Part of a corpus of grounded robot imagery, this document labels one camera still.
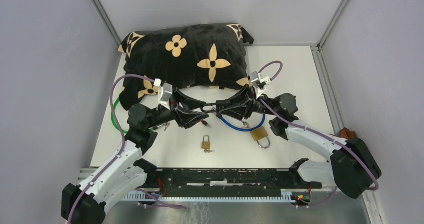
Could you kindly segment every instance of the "gray wall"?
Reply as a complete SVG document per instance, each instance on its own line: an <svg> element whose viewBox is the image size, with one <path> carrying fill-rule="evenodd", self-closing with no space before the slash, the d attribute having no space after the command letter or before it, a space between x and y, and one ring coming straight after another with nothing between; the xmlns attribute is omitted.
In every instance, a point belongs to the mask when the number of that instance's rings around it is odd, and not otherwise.
<svg viewBox="0 0 424 224"><path fill-rule="evenodd" d="M238 22L255 44L318 43L341 0L101 0L121 39L141 30Z"/></svg>
<svg viewBox="0 0 424 224"><path fill-rule="evenodd" d="M0 224L59 224L118 68L90 0L0 0Z"/></svg>
<svg viewBox="0 0 424 224"><path fill-rule="evenodd" d="M324 46L348 128L382 170L389 224L423 223L424 0L351 0Z"/></svg>

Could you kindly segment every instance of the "padlock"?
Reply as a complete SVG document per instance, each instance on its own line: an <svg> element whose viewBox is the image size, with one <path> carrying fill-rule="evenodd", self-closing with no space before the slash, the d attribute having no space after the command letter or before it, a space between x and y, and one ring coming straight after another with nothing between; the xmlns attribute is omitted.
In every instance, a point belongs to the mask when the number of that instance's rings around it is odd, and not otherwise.
<svg viewBox="0 0 424 224"><path fill-rule="evenodd" d="M250 134L255 142L268 137L268 133L263 126L252 130Z"/></svg>
<svg viewBox="0 0 424 224"><path fill-rule="evenodd" d="M203 141L201 143L202 149L211 149L211 138L208 135L203 137Z"/></svg>

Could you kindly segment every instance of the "pillow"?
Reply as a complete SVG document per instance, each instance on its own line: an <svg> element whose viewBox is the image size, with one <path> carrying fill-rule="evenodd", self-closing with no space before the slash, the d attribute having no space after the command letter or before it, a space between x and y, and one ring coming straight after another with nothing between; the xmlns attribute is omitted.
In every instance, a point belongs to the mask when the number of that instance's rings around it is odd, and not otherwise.
<svg viewBox="0 0 424 224"><path fill-rule="evenodd" d="M255 40L237 23L200 24L158 31L136 31L121 43L126 74L159 78L176 88L207 86L241 89L249 83L243 43ZM125 110L159 88L126 78L119 100Z"/></svg>

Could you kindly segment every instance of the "floral pattern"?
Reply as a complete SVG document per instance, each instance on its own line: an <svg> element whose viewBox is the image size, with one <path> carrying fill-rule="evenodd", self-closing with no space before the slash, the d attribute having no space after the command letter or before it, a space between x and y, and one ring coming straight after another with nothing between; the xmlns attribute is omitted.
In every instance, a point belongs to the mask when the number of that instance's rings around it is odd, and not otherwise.
<svg viewBox="0 0 424 224"><path fill-rule="evenodd" d="M217 46L214 43L209 52L209 59L203 59L197 64L197 66L200 68L209 69L209 80L211 83L213 83L215 80L217 69L231 66L231 63L229 63L227 60L217 58Z"/></svg>
<svg viewBox="0 0 424 224"><path fill-rule="evenodd" d="M185 38L181 39L180 35L174 35L172 41L166 43L165 48L167 51L171 52L174 57L179 57L181 55L181 49L187 46L187 40Z"/></svg>
<svg viewBox="0 0 424 224"><path fill-rule="evenodd" d="M243 32L242 32L242 25L240 24L230 24L226 25L227 27L231 28L235 35L237 36L238 41L240 42L241 39L243 39Z"/></svg>
<svg viewBox="0 0 424 224"><path fill-rule="evenodd" d="M239 84L239 85L240 85L240 86L242 86L242 87L244 87L244 86L246 86L246 85L251 86L251 82L249 81L249 79L248 79L247 77L242 78L242 79L240 79L240 80L236 81L236 83L237 83L237 84Z"/></svg>
<svg viewBox="0 0 424 224"><path fill-rule="evenodd" d="M126 42L126 50L124 50L122 48L122 45L120 45L118 51L120 51L121 53L126 53L128 57L131 57L131 51L133 50L133 47L136 45L138 41L140 41L144 37L145 35L139 35L135 32L131 33Z"/></svg>
<svg viewBox="0 0 424 224"><path fill-rule="evenodd" d="M144 95L156 95L159 91L159 87L153 86L152 83L148 80L143 80L145 90L141 90L138 92L138 98L144 97Z"/></svg>

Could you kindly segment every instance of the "white table surface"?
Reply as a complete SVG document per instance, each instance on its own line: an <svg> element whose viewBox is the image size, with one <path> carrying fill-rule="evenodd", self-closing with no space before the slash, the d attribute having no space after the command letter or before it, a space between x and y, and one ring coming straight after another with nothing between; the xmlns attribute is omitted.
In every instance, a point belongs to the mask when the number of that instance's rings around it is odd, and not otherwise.
<svg viewBox="0 0 424 224"><path fill-rule="evenodd" d="M308 46L255 46L247 47L246 61L248 73L258 71L263 65L279 60L284 67L281 74L267 87L266 94L274 98L283 93L291 93L297 98L299 111L296 115L310 126L329 134L333 133L330 115L327 109L324 94L321 88L317 69ZM123 55L116 79L125 74L125 56ZM278 69L275 64L264 70L263 75L272 77ZM118 84L113 100L118 98L122 90L123 81ZM193 87L183 89L186 95L205 101L224 100L233 96L235 90L215 90L208 87ZM143 104L149 108L158 105L157 95L148 96ZM121 146L121 135L111 123L111 108L107 104L101 130L98 136L92 167L101 166L117 148ZM116 110L118 119L124 130L128 130L126 123L128 113L119 105ZM286 141L273 134L268 121L275 118L268 115L264 127L269 134L271 147L261 149L248 132L240 132L227 127L213 114L206 121L212 129L201 123L190 129L178 127L175 121L170 123L167 131L159 129L158 137L152 148L144 158L159 168L289 168L301 158L309 158L316 162L326 160L315 152L290 141ZM262 115L254 113L248 120L251 127L261 121ZM241 122L226 118L233 125L241 127ZM215 152L204 153L201 142L204 135L210 136L211 150Z"/></svg>

